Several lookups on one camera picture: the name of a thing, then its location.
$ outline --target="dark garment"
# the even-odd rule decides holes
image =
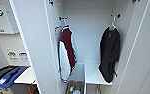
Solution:
[[[119,60],[120,34],[115,28],[105,30],[100,42],[101,64],[99,70],[105,81],[110,83],[113,80],[115,62]]]
[[[68,28],[64,29],[60,41],[62,41],[65,45],[71,71],[72,71],[75,66],[75,55],[74,55],[74,50],[73,50],[72,43],[71,43],[71,34],[72,32]]]

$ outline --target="black jacket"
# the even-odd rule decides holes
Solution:
[[[115,62],[119,60],[120,34],[115,28],[105,30],[100,42],[101,63],[99,70],[105,81],[110,83],[113,80]]]

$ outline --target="cabinet door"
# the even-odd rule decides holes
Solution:
[[[150,0],[147,1],[117,94],[139,94],[150,83]]]

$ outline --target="wardrobe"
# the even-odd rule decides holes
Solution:
[[[9,1],[41,94],[64,94],[67,88],[59,71],[58,44],[65,24],[59,17],[68,17],[77,46],[78,61],[69,80],[84,82],[84,64],[100,63],[101,36],[116,14],[118,76],[112,86],[101,86],[102,94],[150,93],[150,0]],[[94,94],[95,85],[87,85],[86,92]]]

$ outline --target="shelf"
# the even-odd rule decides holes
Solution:
[[[84,73],[85,73],[85,83],[86,84],[100,84],[100,85],[112,85],[107,83],[103,76],[101,75],[99,69],[99,64],[85,64]]]

